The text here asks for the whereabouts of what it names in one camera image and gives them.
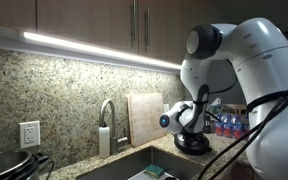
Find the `stainless steel sink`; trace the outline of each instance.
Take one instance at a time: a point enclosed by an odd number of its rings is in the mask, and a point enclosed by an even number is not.
[[[199,173],[202,166],[194,162],[176,157],[154,147],[148,147],[130,154],[105,166],[86,172],[76,177],[77,180],[127,180],[136,179],[150,164],[165,169],[166,174],[180,180],[191,179]]]

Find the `light strip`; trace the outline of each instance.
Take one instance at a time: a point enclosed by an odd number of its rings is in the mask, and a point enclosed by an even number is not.
[[[128,53],[109,50],[109,49],[100,48],[96,46],[76,43],[76,42],[58,39],[58,38],[45,36],[41,34],[24,32],[24,37],[30,40],[47,43],[47,44],[51,44],[55,46],[62,46],[62,47],[70,48],[70,49],[82,50],[82,51],[91,53],[92,55],[110,57],[113,59],[118,58],[118,59],[128,61],[128,62],[134,62],[134,63],[139,63],[139,64],[146,64],[146,65],[152,65],[152,66],[158,66],[158,67],[164,67],[164,68],[170,68],[170,69],[181,69],[181,66],[177,64],[163,62],[163,61],[159,61],[153,58],[128,54]]]

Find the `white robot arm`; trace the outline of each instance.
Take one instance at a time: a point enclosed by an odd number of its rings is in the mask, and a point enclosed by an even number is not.
[[[193,102],[176,103],[160,118],[160,125],[175,135],[175,145],[184,152],[204,154],[208,150],[208,139],[201,130],[212,60],[228,59],[232,63],[247,104],[288,90],[288,40],[267,19],[254,18],[237,26],[197,26],[189,33],[186,48],[181,80]],[[249,112],[250,127],[260,124],[277,101],[255,103]],[[246,153],[263,179],[288,179],[288,106],[266,124]]]

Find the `wall outlet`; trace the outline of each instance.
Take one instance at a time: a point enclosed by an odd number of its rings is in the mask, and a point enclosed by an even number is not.
[[[40,122],[20,123],[21,149],[40,145]]]
[[[164,104],[164,112],[167,112],[170,110],[170,105],[169,104]]]

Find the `wooden cutting board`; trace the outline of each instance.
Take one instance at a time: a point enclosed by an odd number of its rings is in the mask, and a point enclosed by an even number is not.
[[[132,94],[128,97],[131,143],[134,147],[166,135],[159,119],[163,114],[160,93]]]

